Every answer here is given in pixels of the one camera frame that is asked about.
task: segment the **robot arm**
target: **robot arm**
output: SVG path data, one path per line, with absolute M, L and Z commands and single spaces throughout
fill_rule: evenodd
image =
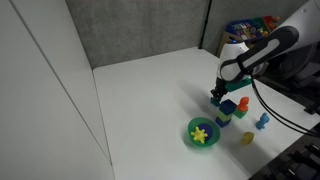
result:
M 309 0 L 253 48 L 248 50 L 244 43 L 226 44 L 217 71 L 216 88 L 211 92 L 220 101 L 226 94 L 224 89 L 226 83 L 237 83 L 272 57 L 318 41 L 320 41 L 320 0 Z

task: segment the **blue block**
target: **blue block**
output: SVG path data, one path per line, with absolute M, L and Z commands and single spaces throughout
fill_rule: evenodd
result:
M 237 108 L 237 105 L 234 102 L 232 102 L 230 99 L 227 99 L 220 104 L 219 109 L 221 112 L 223 112 L 223 114 L 228 116 L 230 114 L 233 114 L 236 108 Z
M 213 104 L 215 107 L 220 106 L 220 102 L 218 102 L 215 98 L 211 97 L 210 99 L 211 104 Z
M 219 117 L 217 117 L 216 119 L 216 123 L 221 127 L 224 128 L 225 126 L 227 126 L 228 124 L 230 124 L 231 119 L 229 121 L 225 121 L 223 122 Z
M 212 138 L 213 130 L 209 124 L 202 123 L 202 124 L 199 124 L 198 127 L 200 130 L 204 129 L 204 133 L 208 134 L 208 136 L 205 138 L 206 140 L 209 140 Z

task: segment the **small yellow object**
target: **small yellow object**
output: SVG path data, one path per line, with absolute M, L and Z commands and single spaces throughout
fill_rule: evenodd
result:
M 252 142 L 253 138 L 254 138 L 254 134 L 252 132 L 246 132 L 243 134 L 243 138 L 242 138 L 241 143 L 243 145 L 250 144 Z
M 196 127 L 196 131 L 191 132 L 191 135 L 194 136 L 193 140 L 199 141 L 201 144 L 204 144 L 205 137 L 208 137 L 208 134 L 204 132 L 204 129 L 200 130 L 199 127 Z

